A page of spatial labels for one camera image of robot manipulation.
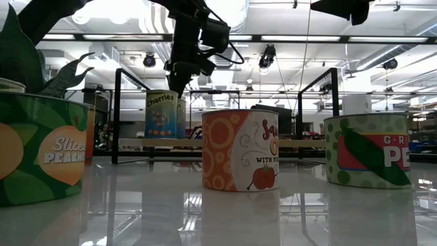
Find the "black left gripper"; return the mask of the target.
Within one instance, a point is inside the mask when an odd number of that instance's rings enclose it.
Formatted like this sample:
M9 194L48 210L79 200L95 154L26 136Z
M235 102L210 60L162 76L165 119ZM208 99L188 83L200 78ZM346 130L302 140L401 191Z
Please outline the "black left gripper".
M193 74L210 76L215 69L207 55L199 51L200 31L201 24L196 18L187 15L175 17L171 57L165 69L170 72L169 89L176 92L178 97L182 97Z

